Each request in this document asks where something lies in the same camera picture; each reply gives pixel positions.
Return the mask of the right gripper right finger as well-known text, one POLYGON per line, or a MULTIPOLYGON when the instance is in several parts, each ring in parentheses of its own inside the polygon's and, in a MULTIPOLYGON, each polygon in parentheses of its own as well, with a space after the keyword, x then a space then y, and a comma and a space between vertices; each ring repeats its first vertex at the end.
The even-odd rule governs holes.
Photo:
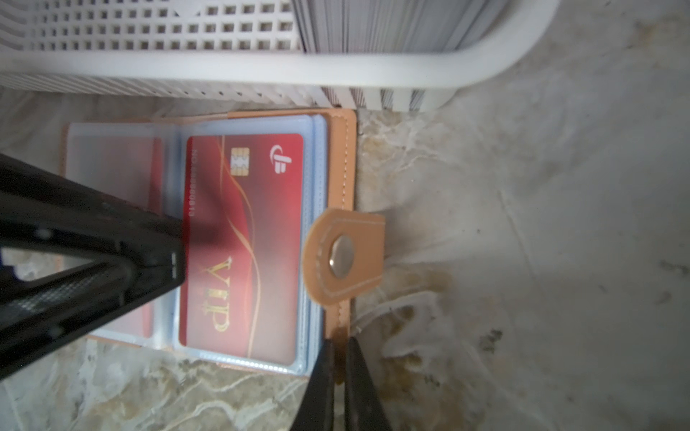
POLYGON ((359 341, 349 338, 345 358, 345 429, 392 431, 359 341))

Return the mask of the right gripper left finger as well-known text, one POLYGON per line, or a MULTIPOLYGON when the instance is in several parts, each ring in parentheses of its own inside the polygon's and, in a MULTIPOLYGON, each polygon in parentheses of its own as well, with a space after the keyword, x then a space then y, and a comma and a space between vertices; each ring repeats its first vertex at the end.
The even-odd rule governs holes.
POLYGON ((326 340, 319 352, 304 398, 290 431, 333 431, 335 348, 326 340))

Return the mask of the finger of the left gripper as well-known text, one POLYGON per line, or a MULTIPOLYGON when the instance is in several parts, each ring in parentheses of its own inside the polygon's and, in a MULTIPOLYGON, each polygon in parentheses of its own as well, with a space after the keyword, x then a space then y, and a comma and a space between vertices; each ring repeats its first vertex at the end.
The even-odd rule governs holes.
POLYGON ((181 221, 1 157, 1 244, 106 261, 124 269, 178 269, 181 221))
POLYGON ((1 378, 179 286, 172 253, 138 265, 96 260, 23 281, 1 267, 1 378))

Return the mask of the red VIP card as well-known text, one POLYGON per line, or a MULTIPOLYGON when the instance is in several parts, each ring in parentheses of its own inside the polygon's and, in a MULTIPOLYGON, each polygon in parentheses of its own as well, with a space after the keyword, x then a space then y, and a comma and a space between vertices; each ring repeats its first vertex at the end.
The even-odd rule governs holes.
MULTIPOLYGON (((161 213, 164 149, 159 138, 73 136, 65 176, 115 198, 161 213)), ((146 303, 92 332, 93 337, 145 346, 154 339, 155 307, 146 303)))
POLYGON ((188 139, 183 346, 296 361, 304 150, 298 133, 188 139))

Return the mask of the tan leather card holder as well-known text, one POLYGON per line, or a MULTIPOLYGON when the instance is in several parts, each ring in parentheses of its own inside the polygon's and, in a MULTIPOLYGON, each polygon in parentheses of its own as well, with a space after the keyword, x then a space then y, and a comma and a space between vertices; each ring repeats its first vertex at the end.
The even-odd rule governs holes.
POLYGON ((154 339, 145 346, 123 344, 169 350, 234 368, 308 376, 312 375, 323 343, 331 340, 335 348, 335 382, 342 382, 350 338, 350 300, 381 281, 386 225, 380 215, 358 213, 353 208, 356 122, 350 110, 316 109, 68 124, 62 138, 64 176, 66 142, 73 136, 141 136, 162 141, 161 214, 181 221, 186 256, 184 202, 187 141, 191 136, 298 133, 305 140, 296 361, 279 366, 183 346, 179 340, 180 305, 188 256, 181 267, 183 283, 151 301, 155 307, 154 339))

